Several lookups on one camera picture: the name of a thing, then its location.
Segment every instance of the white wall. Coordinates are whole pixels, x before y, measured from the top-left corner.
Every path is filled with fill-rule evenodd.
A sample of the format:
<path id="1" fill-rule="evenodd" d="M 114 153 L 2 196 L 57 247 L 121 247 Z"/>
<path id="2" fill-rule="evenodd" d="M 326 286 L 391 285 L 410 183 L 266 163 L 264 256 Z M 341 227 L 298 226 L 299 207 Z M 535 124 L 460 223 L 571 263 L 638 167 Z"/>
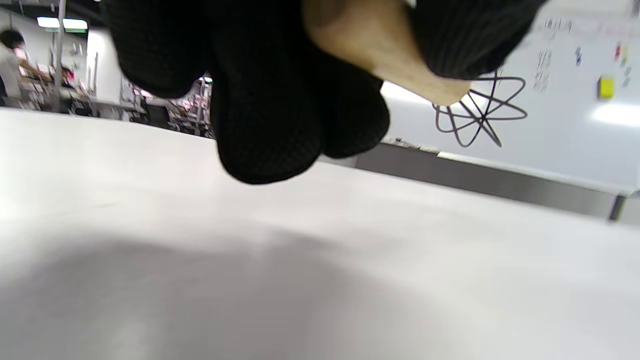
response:
<path id="1" fill-rule="evenodd" d="M 87 42 L 89 87 L 94 87 L 95 80 L 95 96 L 98 99 L 120 102 L 122 71 L 111 35 L 106 30 L 92 29 Z"/>
<path id="2" fill-rule="evenodd" d="M 38 26 L 38 23 L 29 18 L 25 18 L 20 14 L 9 12 L 0 8 L 0 28 L 8 28 L 13 22 L 13 28 L 20 31 L 25 40 L 25 50 L 29 55 L 32 64 L 49 63 L 49 49 L 53 47 L 53 38 L 56 33 L 49 33 L 45 28 Z M 71 56 L 70 50 L 74 44 L 80 44 L 83 54 L 86 54 L 86 41 L 65 35 L 63 37 L 63 56 L 62 64 L 74 69 L 76 79 L 81 81 L 86 77 L 86 55 Z"/>
<path id="3" fill-rule="evenodd" d="M 551 0 L 546 8 L 607 15 L 628 15 L 633 0 Z"/>

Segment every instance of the white table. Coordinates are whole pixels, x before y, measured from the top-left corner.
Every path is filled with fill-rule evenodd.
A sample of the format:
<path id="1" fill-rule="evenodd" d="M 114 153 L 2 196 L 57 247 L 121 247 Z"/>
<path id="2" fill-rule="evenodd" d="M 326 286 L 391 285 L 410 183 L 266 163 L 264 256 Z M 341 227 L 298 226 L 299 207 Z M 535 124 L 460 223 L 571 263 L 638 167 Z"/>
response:
<path id="1" fill-rule="evenodd" d="M 637 359 L 640 233 L 0 110 L 1 359 Z"/>

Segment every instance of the magnet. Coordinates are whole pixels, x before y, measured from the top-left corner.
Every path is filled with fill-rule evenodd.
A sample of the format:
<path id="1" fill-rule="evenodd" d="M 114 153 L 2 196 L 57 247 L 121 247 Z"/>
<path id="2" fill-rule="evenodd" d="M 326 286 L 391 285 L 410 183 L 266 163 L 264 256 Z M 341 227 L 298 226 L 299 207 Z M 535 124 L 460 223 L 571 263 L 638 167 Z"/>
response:
<path id="1" fill-rule="evenodd" d="M 602 76 L 598 81 L 598 98 L 601 100 L 611 99 L 613 97 L 613 89 L 613 78 Z"/>

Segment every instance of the black glove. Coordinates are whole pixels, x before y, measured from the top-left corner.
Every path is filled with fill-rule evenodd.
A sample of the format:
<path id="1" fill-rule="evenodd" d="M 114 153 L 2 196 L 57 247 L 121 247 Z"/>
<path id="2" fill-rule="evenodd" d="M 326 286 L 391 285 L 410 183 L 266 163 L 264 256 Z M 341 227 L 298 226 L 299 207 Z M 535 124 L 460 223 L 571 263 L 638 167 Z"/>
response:
<path id="1" fill-rule="evenodd" d="M 436 74 L 495 70 L 544 0 L 420 0 L 411 18 Z M 209 72 L 211 123 L 234 177 L 265 184 L 296 176 L 321 153 L 375 147 L 389 114 L 382 81 L 320 51 L 301 0 L 104 0 L 123 73 L 160 97 L 180 97 Z"/>

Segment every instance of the gloved hand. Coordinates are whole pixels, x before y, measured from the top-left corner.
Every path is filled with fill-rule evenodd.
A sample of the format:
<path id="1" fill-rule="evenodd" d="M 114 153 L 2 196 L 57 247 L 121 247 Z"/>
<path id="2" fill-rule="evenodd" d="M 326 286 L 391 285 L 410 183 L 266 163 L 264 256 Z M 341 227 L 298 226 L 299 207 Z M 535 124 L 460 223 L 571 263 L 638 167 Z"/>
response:
<path id="1" fill-rule="evenodd" d="M 410 17 L 435 74 L 473 79 L 502 65 L 544 2 L 419 0 Z M 382 81 L 312 44 L 300 4 L 102 2 L 122 71 L 136 85 L 175 98 L 209 72 L 221 162 L 250 184 L 301 174 L 321 153 L 372 149 L 389 126 Z"/>

